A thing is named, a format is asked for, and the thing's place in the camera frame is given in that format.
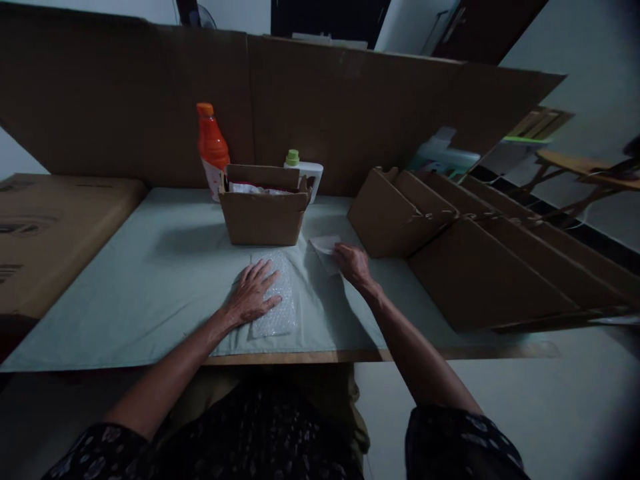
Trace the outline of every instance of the green lid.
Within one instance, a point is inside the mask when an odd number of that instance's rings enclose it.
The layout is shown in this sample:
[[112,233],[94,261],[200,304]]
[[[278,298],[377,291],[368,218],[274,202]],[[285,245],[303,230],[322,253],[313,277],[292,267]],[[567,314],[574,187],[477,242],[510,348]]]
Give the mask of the green lid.
[[295,167],[300,163],[300,157],[298,156],[298,150],[289,150],[286,158],[287,165]]

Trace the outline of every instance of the hand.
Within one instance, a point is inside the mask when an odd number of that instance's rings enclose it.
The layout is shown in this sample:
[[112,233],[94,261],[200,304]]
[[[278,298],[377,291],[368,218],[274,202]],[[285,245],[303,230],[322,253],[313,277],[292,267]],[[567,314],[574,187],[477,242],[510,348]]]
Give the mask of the hand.
[[364,250],[346,243],[336,243],[333,258],[340,266],[342,274],[354,287],[360,288],[374,283],[369,272],[369,257]]
[[263,301],[265,292],[280,276],[280,272],[276,270],[266,277],[270,270],[271,260],[266,263],[264,260],[260,260],[255,265],[249,265],[242,272],[240,282],[225,307],[233,320],[234,327],[258,320],[282,302],[280,295]]

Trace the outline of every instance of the bubble wrap pouch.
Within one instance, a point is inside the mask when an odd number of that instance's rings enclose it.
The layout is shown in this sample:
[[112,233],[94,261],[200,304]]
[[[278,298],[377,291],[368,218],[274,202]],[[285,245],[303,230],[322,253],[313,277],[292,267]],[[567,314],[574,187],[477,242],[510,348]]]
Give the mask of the bubble wrap pouch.
[[267,290],[265,300],[275,295],[282,297],[282,302],[271,309],[264,317],[251,324],[251,336],[253,338],[270,337],[273,335],[286,335],[296,330],[298,319],[295,315],[293,304],[293,292],[291,290],[291,273],[289,260],[281,251],[268,251],[251,254],[251,263],[256,264],[261,259],[271,260],[271,272],[280,270],[280,278]]

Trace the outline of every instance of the plastic bottle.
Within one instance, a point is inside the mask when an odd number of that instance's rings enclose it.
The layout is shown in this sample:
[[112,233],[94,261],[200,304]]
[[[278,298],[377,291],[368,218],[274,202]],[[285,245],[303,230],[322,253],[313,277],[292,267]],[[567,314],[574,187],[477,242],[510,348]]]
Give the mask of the plastic bottle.
[[313,185],[311,186],[311,200],[309,203],[315,201],[315,195],[318,193],[318,187],[320,186],[320,179],[322,178],[322,172],[325,169],[319,163],[301,162],[298,150],[289,150],[284,167],[286,169],[298,169],[300,173],[298,178],[306,176],[308,179],[313,178]]
[[229,147],[213,116],[213,106],[210,103],[198,103],[197,108],[200,115],[200,139],[198,140],[200,158],[205,168],[211,198],[214,202],[220,202],[218,188],[222,182],[221,174],[230,164]]

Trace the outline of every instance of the dark floral dress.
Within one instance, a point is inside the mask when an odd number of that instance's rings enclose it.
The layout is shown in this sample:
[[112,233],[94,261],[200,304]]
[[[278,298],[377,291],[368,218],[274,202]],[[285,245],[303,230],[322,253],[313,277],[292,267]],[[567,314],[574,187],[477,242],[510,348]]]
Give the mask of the dark floral dress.
[[[407,478],[526,479],[517,450],[486,417],[413,410]],[[344,436],[292,386],[244,380],[157,449],[128,428],[97,423],[44,479],[361,479]]]

